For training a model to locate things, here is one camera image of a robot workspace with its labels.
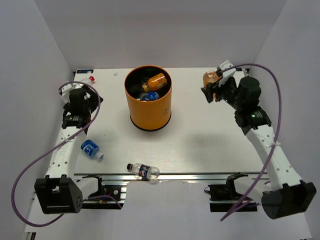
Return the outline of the water bottle blue label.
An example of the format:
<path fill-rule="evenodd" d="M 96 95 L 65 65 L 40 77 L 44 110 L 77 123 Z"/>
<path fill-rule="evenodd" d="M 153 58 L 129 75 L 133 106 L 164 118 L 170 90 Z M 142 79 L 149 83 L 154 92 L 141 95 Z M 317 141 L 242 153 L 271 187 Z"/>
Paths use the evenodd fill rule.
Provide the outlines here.
<path fill-rule="evenodd" d="M 142 101 L 151 102 L 156 101 L 160 98 L 159 94 L 156 91 L 150 91 L 148 93 L 141 93 L 140 99 Z"/>

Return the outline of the clear bottle red cap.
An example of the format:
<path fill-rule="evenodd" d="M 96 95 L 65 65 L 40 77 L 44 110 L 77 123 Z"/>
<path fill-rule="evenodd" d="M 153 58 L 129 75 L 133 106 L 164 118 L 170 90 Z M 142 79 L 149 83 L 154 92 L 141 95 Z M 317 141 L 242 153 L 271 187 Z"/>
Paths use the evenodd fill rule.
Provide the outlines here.
<path fill-rule="evenodd" d="M 93 85 L 93 84 L 95 84 L 95 78 L 93 76 L 90 76 L 88 78 L 84 78 L 82 80 L 79 80 L 79 83 L 75 83 L 74 87 L 81 88 L 83 86 L 83 83 L 88 84 L 88 85 Z"/>

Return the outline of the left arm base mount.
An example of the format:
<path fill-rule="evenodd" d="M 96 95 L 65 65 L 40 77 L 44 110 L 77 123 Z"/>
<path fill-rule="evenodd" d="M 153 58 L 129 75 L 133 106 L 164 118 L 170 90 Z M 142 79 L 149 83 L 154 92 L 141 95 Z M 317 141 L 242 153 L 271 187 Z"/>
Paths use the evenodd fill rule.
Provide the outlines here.
<path fill-rule="evenodd" d="M 82 193 L 82 210 L 120 210 L 123 207 L 124 186 L 119 183 L 108 183 L 101 175 L 87 175 L 73 180 Z"/>

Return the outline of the small orange juice bottle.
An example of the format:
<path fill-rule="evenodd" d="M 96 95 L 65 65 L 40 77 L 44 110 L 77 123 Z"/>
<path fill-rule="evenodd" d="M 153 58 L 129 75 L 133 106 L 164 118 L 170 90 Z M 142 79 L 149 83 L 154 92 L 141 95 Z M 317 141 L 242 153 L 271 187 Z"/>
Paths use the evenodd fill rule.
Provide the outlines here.
<path fill-rule="evenodd" d="M 159 73 L 146 81 L 141 87 L 143 93 L 157 91 L 167 85 L 168 81 L 163 73 Z"/>

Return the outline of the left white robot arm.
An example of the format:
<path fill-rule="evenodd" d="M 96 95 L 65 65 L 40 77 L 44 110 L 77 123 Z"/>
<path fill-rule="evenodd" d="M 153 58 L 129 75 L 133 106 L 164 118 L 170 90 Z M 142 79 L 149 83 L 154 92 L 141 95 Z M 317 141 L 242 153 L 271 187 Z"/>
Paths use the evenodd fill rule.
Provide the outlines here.
<path fill-rule="evenodd" d="M 86 84 L 63 86 L 62 96 L 68 95 L 58 135 L 60 146 L 53 151 L 44 178 L 35 181 L 34 189 L 44 214 L 79 213 L 89 197 L 99 200 L 106 187 L 99 176 L 75 179 L 75 166 L 81 145 L 85 142 L 92 113 L 103 102 Z"/>

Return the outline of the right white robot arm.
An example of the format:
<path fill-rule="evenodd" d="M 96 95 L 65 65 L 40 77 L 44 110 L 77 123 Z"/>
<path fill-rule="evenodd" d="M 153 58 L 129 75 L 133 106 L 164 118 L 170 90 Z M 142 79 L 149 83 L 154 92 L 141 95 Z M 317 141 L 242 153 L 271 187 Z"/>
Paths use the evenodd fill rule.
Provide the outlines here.
<path fill-rule="evenodd" d="M 273 220 L 304 213 L 316 195 L 316 187 L 312 182 L 303 181 L 277 141 L 271 120 L 259 106 L 259 81 L 243 77 L 236 83 L 234 77 L 229 77 L 225 84 L 206 80 L 203 85 L 201 90 L 209 103 L 223 100 L 234 108 L 235 121 L 255 148 L 263 163 L 262 172 L 269 178 L 269 183 L 265 184 L 258 177 L 251 179 L 245 173 L 229 176 L 224 191 L 212 191 L 217 198 L 237 199 L 227 215 L 250 203 L 261 205 Z"/>

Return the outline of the clear pepsi bottle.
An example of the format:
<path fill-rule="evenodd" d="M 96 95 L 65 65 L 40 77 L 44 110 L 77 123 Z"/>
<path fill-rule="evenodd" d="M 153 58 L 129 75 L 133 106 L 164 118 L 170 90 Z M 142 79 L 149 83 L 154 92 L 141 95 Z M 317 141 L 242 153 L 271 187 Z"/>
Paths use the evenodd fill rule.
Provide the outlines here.
<path fill-rule="evenodd" d="M 154 181 L 160 175 L 160 170 L 157 167 L 145 165 L 142 163 L 128 163 L 126 169 L 145 181 Z"/>

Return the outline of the green plastic bottle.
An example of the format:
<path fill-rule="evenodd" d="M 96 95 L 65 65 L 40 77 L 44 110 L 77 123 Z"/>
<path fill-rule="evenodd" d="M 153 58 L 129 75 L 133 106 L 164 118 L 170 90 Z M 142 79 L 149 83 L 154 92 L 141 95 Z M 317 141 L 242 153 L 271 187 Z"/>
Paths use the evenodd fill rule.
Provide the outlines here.
<path fill-rule="evenodd" d="M 139 96 L 141 93 L 144 93 L 144 89 L 141 84 L 133 84 L 129 89 L 128 89 L 129 94 L 133 97 L 136 98 Z"/>

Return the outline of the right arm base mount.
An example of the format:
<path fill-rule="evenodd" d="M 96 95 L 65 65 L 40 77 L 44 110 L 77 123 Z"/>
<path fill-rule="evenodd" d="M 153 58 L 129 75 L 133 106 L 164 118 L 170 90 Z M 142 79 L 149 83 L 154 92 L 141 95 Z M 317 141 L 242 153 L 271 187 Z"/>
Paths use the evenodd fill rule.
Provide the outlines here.
<path fill-rule="evenodd" d="M 238 172 L 227 177 L 225 183 L 210 184 L 204 188 L 209 195 L 209 208 L 211 213 L 226 213 L 242 196 L 236 192 L 234 181 L 247 178 L 248 174 Z"/>

